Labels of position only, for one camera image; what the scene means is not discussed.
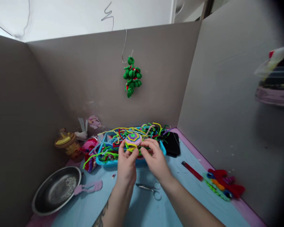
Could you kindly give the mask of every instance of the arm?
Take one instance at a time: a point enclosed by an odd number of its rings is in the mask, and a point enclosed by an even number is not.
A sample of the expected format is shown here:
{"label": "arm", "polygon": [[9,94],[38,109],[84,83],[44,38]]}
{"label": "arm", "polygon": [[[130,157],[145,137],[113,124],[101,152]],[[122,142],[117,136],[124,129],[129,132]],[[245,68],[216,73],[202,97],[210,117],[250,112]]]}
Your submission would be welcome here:
{"label": "arm", "polygon": [[151,154],[141,148],[150,171],[158,179],[183,226],[224,226],[171,174],[165,157],[156,140],[146,139],[143,147],[151,148]]}
{"label": "arm", "polygon": [[137,149],[132,153],[129,151],[124,153],[124,145],[125,140],[119,147],[117,182],[93,227],[117,227],[123,225],[137,178],[135,161],[139,155]]}

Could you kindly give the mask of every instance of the green pipe cleaner figure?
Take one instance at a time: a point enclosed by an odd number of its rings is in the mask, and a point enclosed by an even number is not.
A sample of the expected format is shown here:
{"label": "green pipe cleaner figure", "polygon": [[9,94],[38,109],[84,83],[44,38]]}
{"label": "green pipe cleaner figure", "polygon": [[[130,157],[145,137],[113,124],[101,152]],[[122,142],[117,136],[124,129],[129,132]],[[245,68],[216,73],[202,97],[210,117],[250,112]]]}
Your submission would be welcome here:
{"label": "green pipe cleaner figure", "polygon": [[127,79],[127,83],[125,85],[125,91],[127,91],[127,97],[130,98],[133,94],[133,89],[135,87],[140,87],[142,85],[139,79],[142,78],[141,69],[134,66],[135,60],[133,57],[128,57],[129,66],[125,67],[126,70],[123,78]]}

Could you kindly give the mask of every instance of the light blue table surface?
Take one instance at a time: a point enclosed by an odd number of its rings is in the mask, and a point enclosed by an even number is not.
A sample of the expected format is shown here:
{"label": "light blue table surface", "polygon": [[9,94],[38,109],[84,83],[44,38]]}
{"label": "light blue table surface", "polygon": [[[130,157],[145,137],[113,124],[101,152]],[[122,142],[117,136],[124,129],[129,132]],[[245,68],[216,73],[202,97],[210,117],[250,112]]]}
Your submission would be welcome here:
{"label": "light blue table surface", "polygon": [[[181,155],[177,158],[166,156],[166,161],[172,174],[180,183],[224,225],[231,227],[249,226],[230,202],[226,202],[218,197],[204,181],[200,182],[181,164],[182,161],[187,162],[201,175],[206,172],[181,141],[180,149]],[[82,170],[82,167],[83,162],[80,165],[81,171],[84,172],[81,184],[102,180],[103,188],[91,194],[82,192],[74,196],[60,210],[52,227],[91,227],[103,209],[115,185],[117,177],[112,179],[112,175],[117,174],[117,167],[104,168],[97,166],[90,174]],[[136,183],[152,185],[155,180],[147,165],[137,166]],[[151,191],[135,186],[124,226],[182,226],[163,189],[160,189],[159,192],[162,195],[162,199],[157,201],[153,198]]]}

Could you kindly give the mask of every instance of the stainless steel bowl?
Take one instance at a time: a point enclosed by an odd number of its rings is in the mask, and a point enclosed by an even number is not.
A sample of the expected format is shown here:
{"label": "stainless steel bowl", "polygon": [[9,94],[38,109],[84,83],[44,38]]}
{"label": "stainless steel bowl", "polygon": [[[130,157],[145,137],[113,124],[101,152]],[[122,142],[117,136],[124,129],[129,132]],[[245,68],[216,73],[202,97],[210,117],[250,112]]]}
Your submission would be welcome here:
{"label": "stainless steel bowl", "polygon": [[38,188],[32,202],[33,212],[47,216],[60,210],[74,195],[80,184],[81,172],[75,166],[67,166],[50,175]]}

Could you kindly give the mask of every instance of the red pen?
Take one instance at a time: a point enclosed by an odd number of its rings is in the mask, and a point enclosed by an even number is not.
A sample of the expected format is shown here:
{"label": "red pen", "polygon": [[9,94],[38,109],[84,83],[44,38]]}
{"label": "red pen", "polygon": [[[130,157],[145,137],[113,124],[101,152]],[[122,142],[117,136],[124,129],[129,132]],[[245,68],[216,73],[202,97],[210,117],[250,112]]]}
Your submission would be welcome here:
{"label": "red pen", "polygon": [[191,166],[188,165],[185,161],[182,162],[182,165],[184,165],[196,178],[198,178],[199,181],[203,180],[203,177],[200,174],[198,174],[197,171],[191,168]]}

